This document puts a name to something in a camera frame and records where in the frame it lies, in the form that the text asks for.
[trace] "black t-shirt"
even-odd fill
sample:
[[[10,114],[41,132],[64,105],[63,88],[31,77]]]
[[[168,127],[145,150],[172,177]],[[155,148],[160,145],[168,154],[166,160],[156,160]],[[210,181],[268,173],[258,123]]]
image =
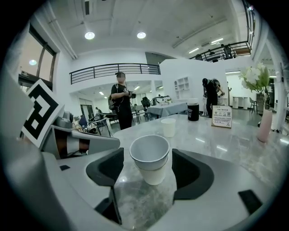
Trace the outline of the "black t-shirt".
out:
[[[118,89],[117,89],[115,84],[112,86],[111,94],[128,92],[128,90],[125,86],[120,85],[118,83],[117,83],[117,85],[118,85]],[[116,104],[115,104],[116,106],[120,106],[119,109],[127,109],[127,110],[131,111],[131,102],[130,102],[130,98],[128,96],[123,96],[123,97],[115,99],[113,101],[116,102]]]
[[[216,86],[217,84],[212,80],[210,80],[209,83],[205,86],[208,97],[217,96]]]

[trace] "white flower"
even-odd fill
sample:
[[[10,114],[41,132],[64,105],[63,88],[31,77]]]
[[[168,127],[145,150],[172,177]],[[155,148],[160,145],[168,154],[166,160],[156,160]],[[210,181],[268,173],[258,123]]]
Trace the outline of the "white flower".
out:
[[[260,69],[260,70],[264,70],[265,67],[266,67],[266,66],[265,66],[263,63],[259,63],[259,64],[257,65],[257,68]]]
[[[243,88],[249,89],[249,87],[247,86],[245,80],[242,81],[242,86],[243,86]]]
[[[248,69],[246,72],[247,81],[252,84],[255,84],[256,80],[259,79],[260,74],[261,74],[261,71],[259,69],[255,69],[255,68]]]

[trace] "printed sign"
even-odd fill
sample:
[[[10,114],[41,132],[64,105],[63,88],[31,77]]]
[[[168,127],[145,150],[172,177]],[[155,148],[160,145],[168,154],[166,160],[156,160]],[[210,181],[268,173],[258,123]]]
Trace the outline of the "printed sign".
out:
[[[232,128],[232,108],[213,106],[212,126]]]
[[[22,132],[39,148],[45,133],[57,118],[63,105],[59,104],[56,96],[42,80],[38,80],[27,94],[34,102],[34,107],[24,123]]]

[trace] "pink vase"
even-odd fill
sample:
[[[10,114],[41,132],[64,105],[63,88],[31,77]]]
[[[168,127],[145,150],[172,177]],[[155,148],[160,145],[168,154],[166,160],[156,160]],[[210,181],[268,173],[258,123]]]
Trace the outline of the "pink vase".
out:
[[[258,140],[266,142],[269,137],[272,125],[272,111],[264,109],[260,128],[257,134]]]

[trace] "black pants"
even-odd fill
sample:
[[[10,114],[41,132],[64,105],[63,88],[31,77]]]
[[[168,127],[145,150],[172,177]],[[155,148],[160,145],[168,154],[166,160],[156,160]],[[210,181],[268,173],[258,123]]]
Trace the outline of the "black pants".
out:
[[[132,114],[130,108],[119,108],[117,112],[117,118],[121,130],[131,127]]]
[[[213,105],[218,104],[218,96],[208,96],[207,98],[207,111],[208,111],[210,118],[212,118],[211,104],[212,104],[212,109],[213,109]]]

